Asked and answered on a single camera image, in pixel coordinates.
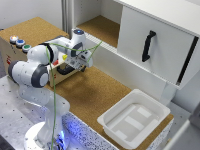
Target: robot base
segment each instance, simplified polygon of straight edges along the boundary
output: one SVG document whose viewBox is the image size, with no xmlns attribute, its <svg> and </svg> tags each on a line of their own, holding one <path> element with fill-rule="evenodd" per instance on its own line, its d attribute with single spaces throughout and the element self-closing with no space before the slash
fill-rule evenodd
<svg viewBox="0 0 200 150">
<path fill-rule="evenodd" d="M 45 122 L 38 123 L 34 126 L 32 126 L 25 135 L 24 138 L 24 150 L 49 150 L 48 147 L 41 148 L 39 147 L 35 142 L 35 137 L 40 131 L 40 129 L 43 127 Z M 68 138 L 67 143 L 65 142 L 66 147 L 68 147 L 70 142 L 70 139 Z"/>
</svg>

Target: white bin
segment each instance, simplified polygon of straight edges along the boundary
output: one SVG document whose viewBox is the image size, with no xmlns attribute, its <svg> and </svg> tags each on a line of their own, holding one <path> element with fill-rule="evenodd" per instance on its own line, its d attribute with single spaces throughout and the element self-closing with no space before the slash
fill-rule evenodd
<svg viewBox="0 0 200 150">
<path fill-rule="evenodd" d="M 98 122 L 122 147 L 135 149 L 169 113 L 169 108 L 136 89 L 101 115 Z"/>
</svg>

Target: white robotic arm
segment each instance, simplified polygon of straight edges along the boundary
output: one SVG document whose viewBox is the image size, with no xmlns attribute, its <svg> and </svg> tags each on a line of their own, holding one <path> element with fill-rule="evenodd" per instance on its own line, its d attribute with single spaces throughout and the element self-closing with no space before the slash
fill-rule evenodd
<svg viewBox="0 0 200 150">
<path fill-rule="evenodd" d="M 49 90 L 43 88 L 49 80 L 49 71 L 47 69 L 49 60 L 47 53 L 50 56 L 51 63 L 58 59 L 59 52 L 67 54 L 68 57 L 65 62 L 73 69 L 84 71 L 83 69 L 91 67 L 93 64 L 92 58 L 90 58 L 91 52 L 83 51 L 85 50 L 85 42 L 84 31 L 73 30 L 71 40 L 61 37 L 35 46 L 29 50 L 27 62 L 13 61 L 8 68 L 9 76 L 19 84 L 19 95 L 21 98 L 30 103 L 48 108 L 45 124 L 34 139 L 41 150 L 49 149 L 54 121 L 54 98 Z M 56 107 L 55 141 L 61 136 L 61 132 L 63 131 L 62 116 L 69 111 L 70 105 L 64 98 L 59 97 Z M 67 145 L 64 143 L 62 144 L 61 142 L 60 145 L 59 143 L 55 143 L 54 145 L 57 145 L 58 149 L 64 150 L 67 148 Z"/>
</svg>

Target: cork board surface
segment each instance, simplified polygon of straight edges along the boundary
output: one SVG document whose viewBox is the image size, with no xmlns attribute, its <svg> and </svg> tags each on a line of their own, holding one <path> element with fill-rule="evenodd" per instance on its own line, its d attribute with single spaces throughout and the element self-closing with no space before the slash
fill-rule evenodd
<svg viewBox="0 0 200 150">
<path fill-rule="evenodd" d="M 97 118 L 130 92 L 131 89 L 95 67 L 77 72 L 56 85 L 56 93 L 69 101 L 70 111 L 120 150 L 123 148 L 105 134 Z M 172 119 L 170 114 L 136 150 L 145 150 Z"/>
<path fill-rule="evenodd" d="M 69 35 L 48 23 L 40 17 L 36 17 L 5 30 L 0 31 L 0 36 L 10 42 L 10 36 L 17 35 L 19 39 L 25 40 L 26 44 L 32 47 L 53 39 L 59 35 L 68 37 Z"/>
<path fill-rule="evenodd" d="M 98 16 L 77 26 L 85 32 L 117 47 L 120 24 L 117 24 L 103 16 Z"/>
</svg>

